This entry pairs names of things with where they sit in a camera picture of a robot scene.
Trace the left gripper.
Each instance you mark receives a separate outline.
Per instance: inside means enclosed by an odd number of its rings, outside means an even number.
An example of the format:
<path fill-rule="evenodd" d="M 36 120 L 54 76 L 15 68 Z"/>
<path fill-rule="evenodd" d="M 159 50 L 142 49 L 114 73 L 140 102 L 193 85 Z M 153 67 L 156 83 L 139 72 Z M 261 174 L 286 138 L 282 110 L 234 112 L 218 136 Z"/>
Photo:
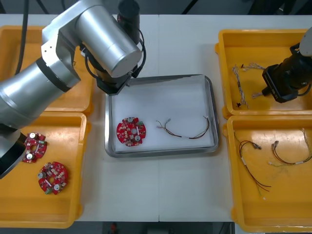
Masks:
<path fill-rule="evenodd" d="M 107 72 L 100 72 L 100 76 L 96 77 L 97 87 L 108 95 L 117 95 L 126 86 L 131 77 L 131 75 L 123 75 L 113 78 Z"/>

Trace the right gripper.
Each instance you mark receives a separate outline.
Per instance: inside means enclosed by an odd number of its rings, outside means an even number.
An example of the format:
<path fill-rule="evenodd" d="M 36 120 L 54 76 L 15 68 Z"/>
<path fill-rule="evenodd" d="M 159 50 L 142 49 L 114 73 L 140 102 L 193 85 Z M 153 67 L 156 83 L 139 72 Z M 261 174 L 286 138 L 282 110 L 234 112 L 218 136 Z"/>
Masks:
<path fill-rule="evenodd" d="M 278 103 L 285 103 L 298 97 L 298 92 L 290 87 L 275 64 L 264 69 L 262 77 L 266 87 L 261 91 L 263 96 L 272 95 Z"/>

